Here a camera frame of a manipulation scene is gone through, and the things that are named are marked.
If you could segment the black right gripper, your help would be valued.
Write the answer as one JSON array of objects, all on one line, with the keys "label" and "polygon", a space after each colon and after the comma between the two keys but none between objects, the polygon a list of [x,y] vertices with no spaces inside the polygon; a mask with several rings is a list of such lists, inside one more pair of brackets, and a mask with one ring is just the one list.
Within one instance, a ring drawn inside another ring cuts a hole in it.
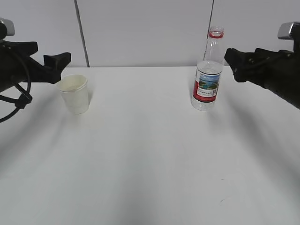
[{"label": "black right gripper", "polygon": [[288,50],[275,52],[262,48],[256,48],[254,52],[242,52],[228,48],[225,61],[232,69],[234,79],[238,83],[254,83],[299,108],[299,53]]}]

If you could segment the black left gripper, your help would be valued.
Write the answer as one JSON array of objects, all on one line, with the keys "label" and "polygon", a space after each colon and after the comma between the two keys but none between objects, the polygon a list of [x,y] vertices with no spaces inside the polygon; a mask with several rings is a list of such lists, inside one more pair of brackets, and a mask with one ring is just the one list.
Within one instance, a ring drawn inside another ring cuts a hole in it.
[{"label": "black left gripper", "polygon": [[20,83],[28,78],[33,83],[56,84],[61,80],[61,73],[71,62],[71,53],[44,55],[41,65],[31,55],[38,51],[37,42],[0,42],[0,91]]}]

